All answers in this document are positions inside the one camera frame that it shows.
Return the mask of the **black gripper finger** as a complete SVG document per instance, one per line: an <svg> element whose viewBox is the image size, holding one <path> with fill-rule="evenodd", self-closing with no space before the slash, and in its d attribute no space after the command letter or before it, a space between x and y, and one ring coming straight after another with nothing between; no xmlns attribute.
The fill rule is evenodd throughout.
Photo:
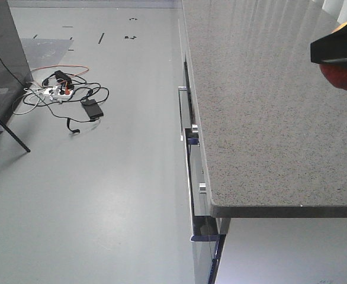
<svg viewBox="0 0 347 284"><path fill-rule="evenodd" d="M310 44L310 61L347 69L347 24Z"/></svg>

